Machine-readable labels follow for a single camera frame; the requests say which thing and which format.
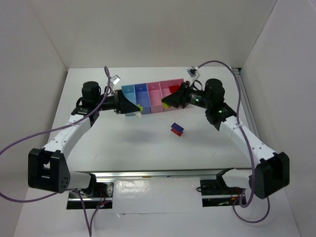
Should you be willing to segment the red lego brick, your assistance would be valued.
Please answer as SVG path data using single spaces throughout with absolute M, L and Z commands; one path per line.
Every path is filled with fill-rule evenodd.
M 179 89 L 179 85 L 173 85 L 173 86 L 170 86 L 169 87 L 169 92 L 170 93 L 174 93 L 174 92 L 176 92 L 178 89 Z

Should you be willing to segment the yellow green lego block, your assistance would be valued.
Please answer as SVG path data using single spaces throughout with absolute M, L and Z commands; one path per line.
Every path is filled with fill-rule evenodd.
M 166 104 L 166 103 L 163 103 L 162 105 L 163 105 L 163 107 L 164 107 L 165 109 L 169 109 L 169 108 L 171 107 L 170 105 L 168 105 L 168 104 Z

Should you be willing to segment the white lego brick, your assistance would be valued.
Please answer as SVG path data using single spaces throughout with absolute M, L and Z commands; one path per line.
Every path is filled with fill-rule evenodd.
M 134 114 L 135 114 L 138 118 L 141 118 L 141 116 L 142 116 L 141 112 L 135 112 Z

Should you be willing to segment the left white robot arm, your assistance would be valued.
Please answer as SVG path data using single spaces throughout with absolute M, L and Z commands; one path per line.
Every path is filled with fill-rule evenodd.
M 83 84 L 82 96 L 65 128 L 41 149 L 33 148 L 28 154 L 28 185 L 31 188 L 63 193 L 81 189 L 92 193 L 96 176 L 92 173 L 70 171 L 67 158 L 82 136 L 94 125 L 101 111 L 113 110 L 116 114 L 140 112 L 140 107 L 130 102 L 122 90 L 111 96 L 101 93 L 99 84 L 88 81 Z

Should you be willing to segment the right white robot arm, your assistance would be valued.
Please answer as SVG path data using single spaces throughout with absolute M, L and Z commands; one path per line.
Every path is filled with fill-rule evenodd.
M 230 138 L 251 164 L 251 171 L 235 168 L 221 171 L 217 174 L 220 184 L 229 188 L 250 189 L 256 197 L 265 199 L 289 185 L 289 157 L 284 152 L 277 153 L 269 148 L 253 134 L 225 103 L 224 95 L 222 82 L 209 79 L 203 90 L 195 90 L 189 82 L 184 82 L 161 101 L 175 108 L 188 105 L 204 108 L 208 122 Z

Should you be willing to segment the light blue bin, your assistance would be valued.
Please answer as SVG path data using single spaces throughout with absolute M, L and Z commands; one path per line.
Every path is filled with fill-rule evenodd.
M 136 101 L 136 92 L 133 84 L 131 85 L 123 85 L 121 87 L 124 96 L 135 106 L 137 105 Z

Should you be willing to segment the large pink bin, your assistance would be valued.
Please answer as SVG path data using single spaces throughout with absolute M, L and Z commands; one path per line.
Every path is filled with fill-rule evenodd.
M 172 80 L 164 80 L 164 81 L 160 81 L 160 99 L 158 100 L 158 102 L 160 103 L 160 110 L 159 112 L 165 112 L 165 111 L 173 111 L 173 110 L 177 110 L 174 107 L 170 107 L 169 109 L 165 109 L 162 105 L 162 98 L 170 95 L 171 93 L 169 92 L 169 87 L 173 86 L 173 85 L 181 85 L 184 82 L 184 79 L 172 79 Z

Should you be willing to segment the small pink bin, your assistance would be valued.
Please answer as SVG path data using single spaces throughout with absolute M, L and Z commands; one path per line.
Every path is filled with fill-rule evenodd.
M 163 105 L 161 102 L 162 91 L 159 82 L 147 83 L 151 113 L 163 112 Z

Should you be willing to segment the dark blue bin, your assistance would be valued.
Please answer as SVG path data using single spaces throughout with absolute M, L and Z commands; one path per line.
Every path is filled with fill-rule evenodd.
M 146 83 L 135 84 L 136 102 L 139 104 L 143 110 L 142 114 L 150 114 L 151 106 L 148 94 L 148 88 Z

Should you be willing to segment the blue lego brick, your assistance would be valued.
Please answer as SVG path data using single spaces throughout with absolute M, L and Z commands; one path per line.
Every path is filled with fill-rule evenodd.
M 173 123 L 171 126 L 172 129 L 176 130 L 177 132 L 182 133 L 183 132 L 183 127 L 181 127 L 180 125 L 178 125 L 177 123 Z

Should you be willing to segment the red lego under blue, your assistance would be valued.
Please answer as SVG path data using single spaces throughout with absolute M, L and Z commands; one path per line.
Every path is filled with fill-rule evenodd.
M 173 132 L 174 134 L 176 134 L 176 135 L 179 136 L 179 137 L 181 137 L 181 135 L 183 134 L 183 132 L 179 132 L 179 131 L 177 131 L 177 130 L 174 129 L 174 128 L 172 128 L 170 131 Z

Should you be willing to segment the aluminium front rail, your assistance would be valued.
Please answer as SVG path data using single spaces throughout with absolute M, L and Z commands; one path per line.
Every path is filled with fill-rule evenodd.
M 136 178 L 178 178 L 178 177 L 211 177 L 228 170 L 219 169 L 179 169 L 179 170 L 134 170 L 134 171 L 84 171 L 92 173 L 97 179 L 136 179 Z

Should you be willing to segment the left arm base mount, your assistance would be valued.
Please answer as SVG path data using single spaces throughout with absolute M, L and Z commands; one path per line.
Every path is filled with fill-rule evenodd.
M 79 191 L 86 209 L 112 209 L 113 208 L 113 180 L 97 182 L 91 193 L 86 194 L 84 191 Z M 71 191 L 68 195 L 67 210 L 82 209 L 82 204 L 79 195 Z

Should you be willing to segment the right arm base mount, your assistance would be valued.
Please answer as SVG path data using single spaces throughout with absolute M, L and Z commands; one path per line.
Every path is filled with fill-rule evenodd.
M 217 180 L 200 180 L 196 191 L 201 193 L 203 207 L 239 205 L 242 189 L 229 188 L 219 184 Z

